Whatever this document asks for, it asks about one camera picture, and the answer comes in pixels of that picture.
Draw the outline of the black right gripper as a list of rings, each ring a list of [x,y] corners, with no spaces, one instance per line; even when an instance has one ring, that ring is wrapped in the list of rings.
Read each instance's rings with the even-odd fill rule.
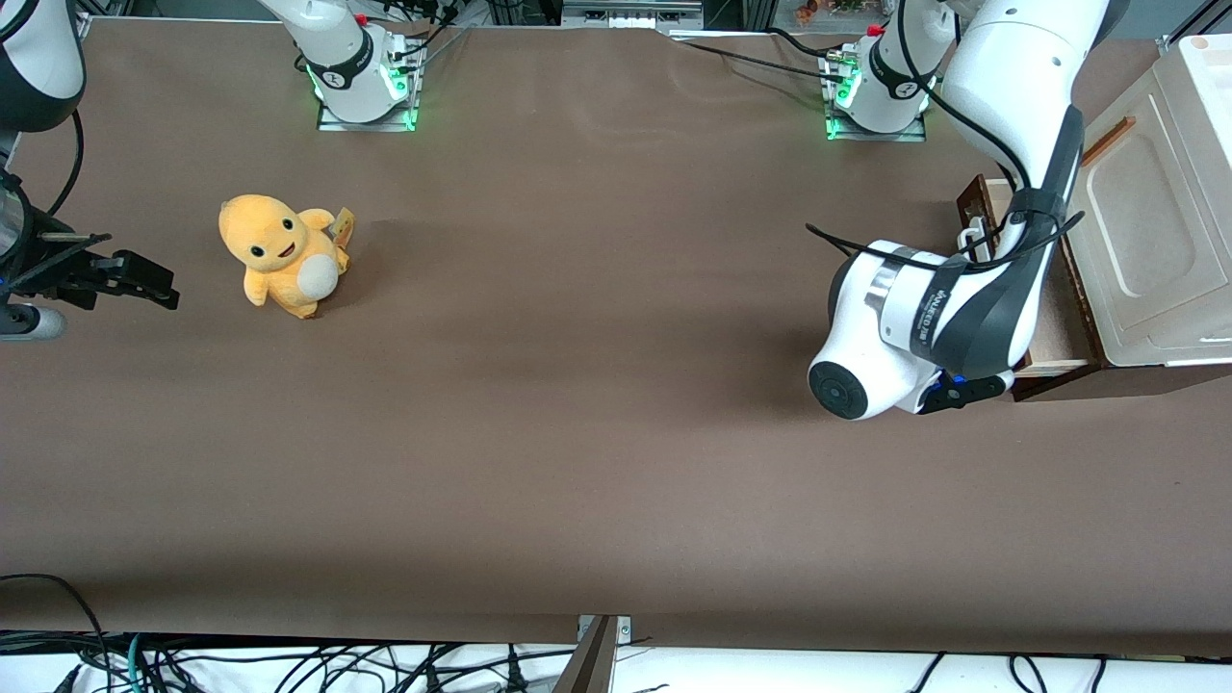
[[[34,219],[12,250],[2,255],[2,303],[14,297],[43,295],[80,310],[92,310],[96,295],[74,289],[71,273],[87,261],[79,256],[87,248],[115,236],[81,234],[57,219]],[[91,281],[99,293],[145,298],[164,310],[179,308],[180,293],[172,289],[172,271],[131,250],[111,256],[92,256]]]

